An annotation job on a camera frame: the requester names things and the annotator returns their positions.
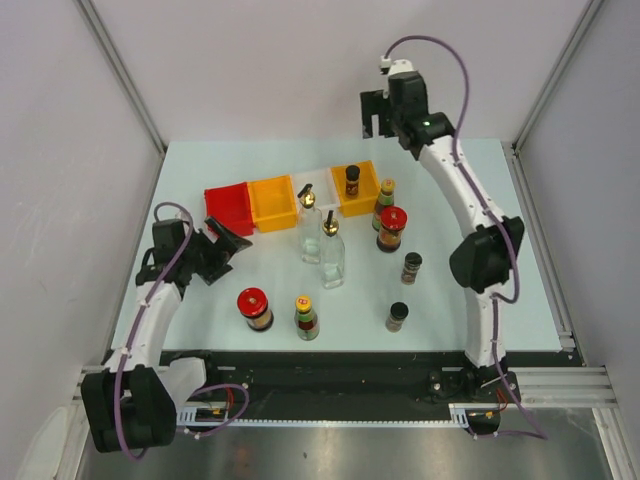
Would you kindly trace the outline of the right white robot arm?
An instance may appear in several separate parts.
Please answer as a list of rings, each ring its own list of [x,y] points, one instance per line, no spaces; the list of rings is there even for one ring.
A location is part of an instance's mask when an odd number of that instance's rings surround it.
[[[504,284],[517,279],[524,222],[494,205],[463,155],[456,127],[444,113],[430,112],[418,70],[400,60],[381,71],[386,87],[360,95],[362,135],[397,138],[435,180],[453,211],[462,242],[451,254],[449,267],[465,293],[465,355],[474,366],[461,376],[461,388],[469,399],[484,401],[498,385],[489,368],[505,355],[499,304]]]

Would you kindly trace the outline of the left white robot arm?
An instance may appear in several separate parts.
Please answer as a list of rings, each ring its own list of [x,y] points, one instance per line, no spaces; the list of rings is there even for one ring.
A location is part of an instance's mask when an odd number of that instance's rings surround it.
[[[220,374],[200,358],[179,359],[166,372],[159,370],[169,325],[193,276],[213,284],[231,271],[231,258],[252,244],[213,217],[205,224],[215,240],[188,220],[157,220],[152,226],[153,245],[135,277],[137,310],[125,342],[81,384],[90,432],[101,453],[169,445],[178,407],[192,394],[207,400],[220,390]]]

